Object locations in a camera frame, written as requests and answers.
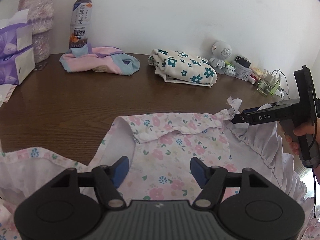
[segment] pink and blue folded cloth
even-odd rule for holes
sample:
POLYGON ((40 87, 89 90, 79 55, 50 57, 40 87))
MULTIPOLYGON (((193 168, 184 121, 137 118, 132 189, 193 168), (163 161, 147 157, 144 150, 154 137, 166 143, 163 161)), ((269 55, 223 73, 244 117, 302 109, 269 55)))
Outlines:
POLYGON ((92 48, 89 43, 82 48, 69 49, 61 56, 60 62, 67 72, 102 68, 103 71, 98 71, 130 76, 140 68, 139 60, 119 48, 92 48))

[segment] orange flower on label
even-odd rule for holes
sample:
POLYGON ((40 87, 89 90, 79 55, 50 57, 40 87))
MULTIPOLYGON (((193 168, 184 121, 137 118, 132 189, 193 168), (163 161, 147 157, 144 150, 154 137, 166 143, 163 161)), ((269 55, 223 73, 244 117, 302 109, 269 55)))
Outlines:
POLYGON ((74 33, 71 34, 70 36, 70 42, 78 42, 79 39, 74 35, 74 33))

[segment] purple tissue package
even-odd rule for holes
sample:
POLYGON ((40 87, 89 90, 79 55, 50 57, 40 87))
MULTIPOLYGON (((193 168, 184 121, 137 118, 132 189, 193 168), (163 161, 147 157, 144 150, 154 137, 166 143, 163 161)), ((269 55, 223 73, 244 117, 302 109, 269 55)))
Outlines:
POLYGON ((20 85, 35 68, 28 10, 0 21, 0 85, 20 85))

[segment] folded clothing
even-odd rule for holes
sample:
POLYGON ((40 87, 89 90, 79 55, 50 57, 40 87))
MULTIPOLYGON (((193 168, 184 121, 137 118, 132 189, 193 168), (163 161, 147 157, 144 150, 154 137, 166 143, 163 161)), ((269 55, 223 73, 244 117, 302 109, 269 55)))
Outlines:
POLYGON ((92 48, 86 44, 82 48, 71 48, 60 58, 67 72, 94 70, 130 76, 140 68, 140 61, 114 47, 92 48))
POLYGON ((154 49, 149 65, 156 68, 155 74, 170 83, 212 87, 218 78, 207 59, 179 51, 154 49))

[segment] dark brown table top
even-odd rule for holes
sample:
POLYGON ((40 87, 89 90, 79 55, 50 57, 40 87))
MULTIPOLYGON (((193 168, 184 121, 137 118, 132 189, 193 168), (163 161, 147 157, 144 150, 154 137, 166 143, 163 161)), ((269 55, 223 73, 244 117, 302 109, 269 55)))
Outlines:
POLYGON ((276 102, 249 82, 219 75, 211 88, 165 83, 148 66, 148 56, 132 76, 87 71, 67 73, 51 55, 42 71, 32 72, 0 108, 4 152, 43 147, 88 164, 117 116, 158 113, 216 113, 227 98, 242 99, 241 109, 276 102))

